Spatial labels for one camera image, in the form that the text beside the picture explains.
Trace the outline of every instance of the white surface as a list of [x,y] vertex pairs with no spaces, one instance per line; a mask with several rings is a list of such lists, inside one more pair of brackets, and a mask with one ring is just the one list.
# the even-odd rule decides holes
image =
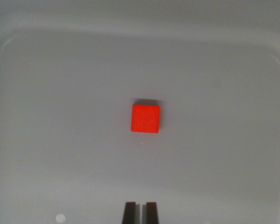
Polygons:
[[[121,223],[126,201],[160,224],[280,224],[278,4],[24,3],[0,4],[0,224]],[[130,132],[140,98],[158,134]]]

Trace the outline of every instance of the white dot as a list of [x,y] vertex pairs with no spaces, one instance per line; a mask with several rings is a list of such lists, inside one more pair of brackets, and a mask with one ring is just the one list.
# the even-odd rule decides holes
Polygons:
[[65,216],[64,214],[59,214],[56,216],[56,222],[58,223],[64,223],[65,222]]

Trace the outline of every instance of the white tray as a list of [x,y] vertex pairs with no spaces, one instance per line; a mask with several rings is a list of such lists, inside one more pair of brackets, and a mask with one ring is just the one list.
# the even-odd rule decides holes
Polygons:
[[[130,131],[141,99],[158,134]],[[128,201],[280,224],[280,3],[0,3],[0,224],[120,224]]]

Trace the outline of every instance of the red block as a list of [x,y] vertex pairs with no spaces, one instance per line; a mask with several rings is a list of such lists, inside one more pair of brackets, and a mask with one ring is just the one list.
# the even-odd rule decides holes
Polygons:
[[160,107],[150,105],[133,105],[132,132],[158,133]]

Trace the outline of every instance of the red cube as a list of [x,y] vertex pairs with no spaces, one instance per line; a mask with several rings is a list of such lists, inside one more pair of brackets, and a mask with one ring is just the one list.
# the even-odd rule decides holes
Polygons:
[[150,105],[133,105],[132,132],[158,133],[160,107]]

